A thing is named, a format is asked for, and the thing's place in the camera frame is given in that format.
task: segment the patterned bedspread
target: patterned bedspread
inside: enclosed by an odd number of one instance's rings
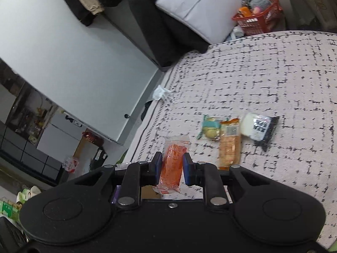
[[[242,166],[322,202],[326,225],[319,242],[337,237],[337,35],[287,31],[250,36],[188,53],[166,73],[171,103],[154,101],[124,162],[151,160],[167,135],[189,135],[194,161],[217,164],[218,143],[196,140],[204,114],[280,116],[267,152],[242,140]],[[202,198],[187,187],[170,199]]]

